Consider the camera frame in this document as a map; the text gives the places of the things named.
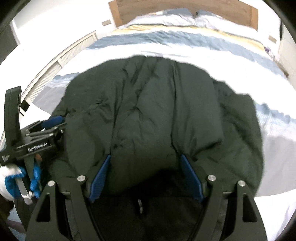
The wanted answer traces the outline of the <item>left hand blue white glove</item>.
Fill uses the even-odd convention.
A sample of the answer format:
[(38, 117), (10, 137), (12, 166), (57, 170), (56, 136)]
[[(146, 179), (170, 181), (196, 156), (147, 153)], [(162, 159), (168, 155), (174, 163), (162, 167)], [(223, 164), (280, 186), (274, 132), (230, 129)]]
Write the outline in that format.
[(18, 181), (25, 178), (26, 171), (24, 168), (15, 164), (1, 166), (1, 196), (7, 201), (14, 201), (17, 198), (29, 199), (32, 197), (40, 198), (41, 195), (41, 164), (42, 157), (40, 154), (35, 155), (33, 178), (30, 183), (30, 191), (25, 194), (23, 187), (20, 188)]

